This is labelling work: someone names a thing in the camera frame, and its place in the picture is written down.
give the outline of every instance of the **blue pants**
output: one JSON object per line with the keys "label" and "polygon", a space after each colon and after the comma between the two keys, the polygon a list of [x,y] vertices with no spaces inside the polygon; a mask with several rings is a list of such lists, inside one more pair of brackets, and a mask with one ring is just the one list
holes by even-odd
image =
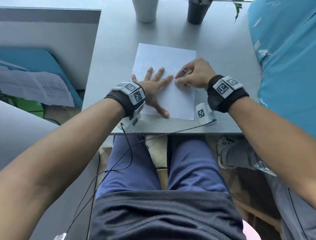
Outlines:
{"label": "blue pants", "polygon": [[[143,136],[128,135],[130,145]],[[125,136],[115,136],[107,170],[129,149]],[[111,171],[100,184],[96,198],[114,192],[161,190],[156,168],[145,142],[132,147],[133,161],[123,170]],[[128,166],[128,151],[113,169]],[[203,136],[169,136],[167,147],[168,190],[216,191],[229,194],[211,150]]]}

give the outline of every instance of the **white pot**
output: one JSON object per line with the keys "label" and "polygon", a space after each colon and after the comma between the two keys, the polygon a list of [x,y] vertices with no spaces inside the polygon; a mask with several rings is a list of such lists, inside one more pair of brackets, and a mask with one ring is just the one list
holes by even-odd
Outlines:
{"label": "white pot", "polygon": [[133,0],[136,19],[140,22],[153,22],[156,19],[159,0]]}

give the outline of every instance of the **trousers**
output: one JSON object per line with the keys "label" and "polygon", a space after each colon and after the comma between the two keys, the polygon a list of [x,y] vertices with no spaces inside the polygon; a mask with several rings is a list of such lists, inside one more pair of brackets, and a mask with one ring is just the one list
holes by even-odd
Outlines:
{"label": "trousers", "polygon": [[[113,166],[97,189],[96,199],[108,193],[161,190],[156,167],[143,136],[115,136],[106,170]],[[229,194],[204,136],[169,136],[167,148],[168,190],[216,191]]]}
{"label": "trousers", "polygon": [[[253,167],[259,156],[246,139],[234,142],[220,152],[222,162],[228,167]],[[278,177],[264,173],[271,188],[276,206],[282,216],[282,232],[285,240],[316,239],[316,210],[290,189]]]}

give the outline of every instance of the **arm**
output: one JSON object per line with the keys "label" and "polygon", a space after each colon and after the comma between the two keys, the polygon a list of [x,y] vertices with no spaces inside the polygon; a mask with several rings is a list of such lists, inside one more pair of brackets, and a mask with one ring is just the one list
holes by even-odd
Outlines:
{"label": "arm", "polygon": [[[164,69],[139,82],[146,104],[163,116],[156,94],[173,76],[159,81]],[[113,99],[82,111],[24,151],[0,172],[0,239],[27,240],[45,210],[82,173],[113,128],[125,116]]]}
{"label": "arm", "polygon": [[[186,66],[193,73],[177,79],[177,84],[206,90],[209,80],[217,75],[202,58]],[[249,97],[233,103],[228,113],[261,160],[316,209],[315,138]]]}

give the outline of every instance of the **blue fabric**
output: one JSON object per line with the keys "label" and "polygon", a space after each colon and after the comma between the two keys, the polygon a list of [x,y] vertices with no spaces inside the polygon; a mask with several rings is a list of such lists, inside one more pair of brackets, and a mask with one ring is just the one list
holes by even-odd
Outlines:
{"label": "blue fabric", "polygon": [[316,136],[316,4],[256,0],[249,30],[263,79],[260,104]]}
{"label": "blue fabric", "polygon": [[[130,145],[143,140],[143,137],[138,135],[127,137]],[[175,144],[175,150],[170,162],[168,190],[215,191],[229,194],[217,162],[205,140],[173,136],[172,142]],[[128,148],[125,136],[115,136],[106,169],[109,170]],[[132,147],[132,153],[133,161],[128,168],[112,171],[104,178],[96,192],[96,199],[104,194],[121,191],[161,190],[158,174],[146,145],[135,145]],[[131,153],[128,151],[114,169],[124,168],[130,162]]]}
{"label": "blue fabric", "polygon": [[[0,60],[24,67],[31,72],[43,71],[59,75],[67,85],[73,97],[75,107],[79,109],[82,108],[82,99],[49,51],[39,48],[0,47]],[[0,62],[0,65],[8,67],[10,70],[22,70],[3,62]]]}

